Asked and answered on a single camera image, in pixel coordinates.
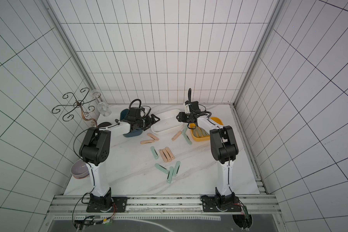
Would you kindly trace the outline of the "white storage box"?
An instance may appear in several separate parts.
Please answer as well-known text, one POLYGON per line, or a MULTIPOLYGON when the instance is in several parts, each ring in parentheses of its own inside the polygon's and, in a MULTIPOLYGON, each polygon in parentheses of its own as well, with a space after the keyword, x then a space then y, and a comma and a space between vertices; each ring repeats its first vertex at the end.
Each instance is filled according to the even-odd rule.
POLYGON ((179 113, 180 110, 173 109, 160 114, 156 114, 160 121, 151 126, 152 132, 157 135, 163 135, 171 132, 181 131, 184 127, 184 123, 177 120, 176 116, 179 113))

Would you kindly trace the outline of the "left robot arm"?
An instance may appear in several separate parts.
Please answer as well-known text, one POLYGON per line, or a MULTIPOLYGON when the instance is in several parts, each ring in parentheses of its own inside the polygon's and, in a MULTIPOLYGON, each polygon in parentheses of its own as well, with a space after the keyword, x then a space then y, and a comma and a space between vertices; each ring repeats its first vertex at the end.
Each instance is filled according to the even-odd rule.
POLYGON ((114 200, 107 180, 105 161, 110 153, 111 139, 128 134, 134 130, 147 130, 160 118, 154 114, 141 116, 141 113, 127 113, 122 120, 116 120, 116 124, 105 127, 91 127, 87 130, 79 149, 79 157, 86 163, 91 175, 93 189, 89 193, 88 213, 107 213, 114 211, 123 212, 122 206, 126 198, 114 200))

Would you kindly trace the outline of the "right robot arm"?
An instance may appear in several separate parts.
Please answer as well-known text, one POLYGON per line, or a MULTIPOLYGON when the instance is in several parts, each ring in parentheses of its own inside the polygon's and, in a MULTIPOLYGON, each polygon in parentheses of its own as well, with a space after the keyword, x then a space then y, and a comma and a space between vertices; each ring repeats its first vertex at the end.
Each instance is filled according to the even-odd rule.
POLYGON ((216 123, 209 114, 209 112, 179 112, 176 119, 187 124, 193 123, 210 135, 211 153, 214 160, 218 162, 219 181, 216 184, 214 198, 220 208, 223 205, 235 204, 235 193, 232 189, 233 167, 239 149, 232 127, 216 123))

